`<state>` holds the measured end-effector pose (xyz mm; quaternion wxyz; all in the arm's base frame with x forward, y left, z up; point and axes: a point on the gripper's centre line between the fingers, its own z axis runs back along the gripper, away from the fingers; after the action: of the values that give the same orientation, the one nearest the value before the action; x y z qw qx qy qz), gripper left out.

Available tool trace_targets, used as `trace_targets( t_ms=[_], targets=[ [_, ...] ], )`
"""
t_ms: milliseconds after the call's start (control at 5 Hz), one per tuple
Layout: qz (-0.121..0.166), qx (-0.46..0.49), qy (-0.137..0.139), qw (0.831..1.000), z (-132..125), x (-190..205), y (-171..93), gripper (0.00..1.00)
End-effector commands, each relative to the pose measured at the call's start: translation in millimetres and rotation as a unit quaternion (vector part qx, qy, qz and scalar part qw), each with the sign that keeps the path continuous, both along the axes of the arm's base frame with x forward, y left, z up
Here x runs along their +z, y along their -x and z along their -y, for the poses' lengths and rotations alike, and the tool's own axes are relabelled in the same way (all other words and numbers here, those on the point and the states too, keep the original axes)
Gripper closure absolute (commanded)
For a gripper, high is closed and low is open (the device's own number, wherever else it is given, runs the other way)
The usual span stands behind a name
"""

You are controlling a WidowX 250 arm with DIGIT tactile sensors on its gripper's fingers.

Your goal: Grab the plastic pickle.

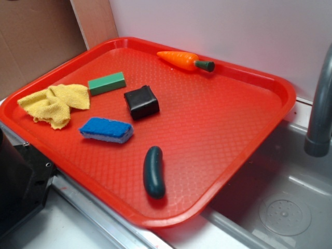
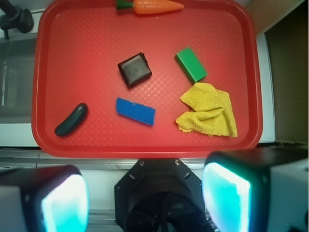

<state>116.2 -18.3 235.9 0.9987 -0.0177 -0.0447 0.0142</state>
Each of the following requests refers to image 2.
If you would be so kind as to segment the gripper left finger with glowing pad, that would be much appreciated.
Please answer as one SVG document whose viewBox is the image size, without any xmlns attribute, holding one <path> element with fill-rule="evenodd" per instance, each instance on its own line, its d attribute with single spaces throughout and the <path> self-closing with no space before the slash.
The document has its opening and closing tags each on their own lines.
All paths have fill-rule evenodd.
<svg viewBox="0 0 309 232">
<path fill-rule="evenodd" d="M 72 165 L 2 169 L 2 232 L 84 232 L 89 217 L 86 179 Z"/>
</svg>

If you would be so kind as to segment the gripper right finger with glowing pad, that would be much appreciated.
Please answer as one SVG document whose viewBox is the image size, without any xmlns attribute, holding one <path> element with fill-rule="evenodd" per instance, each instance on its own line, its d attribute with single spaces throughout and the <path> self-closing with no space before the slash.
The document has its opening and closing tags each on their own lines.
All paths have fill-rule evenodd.
<svg viewBox="0 0 309 232">
<path fill-rule="evenodd" d="M 306 232 L 306 149 L 260 147 L 215 151 L 202 172 L 206 209 L 221 232 Z"/>
</svg>

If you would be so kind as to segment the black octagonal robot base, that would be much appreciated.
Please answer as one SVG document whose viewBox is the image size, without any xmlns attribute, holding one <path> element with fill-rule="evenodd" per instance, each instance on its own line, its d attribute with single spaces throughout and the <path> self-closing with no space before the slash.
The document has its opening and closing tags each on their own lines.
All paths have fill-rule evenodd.
<svg viewBox="0 0 309 232">
<path fill-rule="evenodd" d="M 201 179 L 179 159 L 140 159 L 115 184 L 115 222 L 125 232 L 212 232 Z"/>
</svg>

